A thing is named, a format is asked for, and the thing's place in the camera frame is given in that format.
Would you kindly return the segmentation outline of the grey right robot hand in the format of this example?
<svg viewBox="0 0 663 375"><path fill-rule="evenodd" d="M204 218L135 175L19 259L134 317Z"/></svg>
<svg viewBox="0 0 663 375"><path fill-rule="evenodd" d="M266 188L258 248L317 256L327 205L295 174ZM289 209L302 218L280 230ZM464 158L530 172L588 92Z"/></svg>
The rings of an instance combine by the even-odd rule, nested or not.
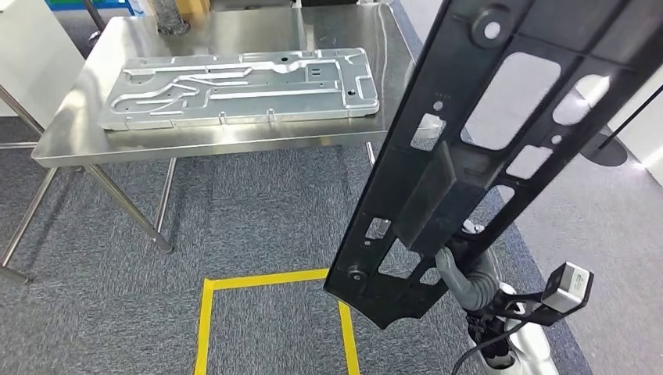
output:
<svg viewBox="0 0 663 375"><path fill-rule="evenodd" d="M481 254L464 272L448 248L435 255L435 266L441 280L461 308L480 310L493 300L500 289L496 261L492 250Z"/></svg>

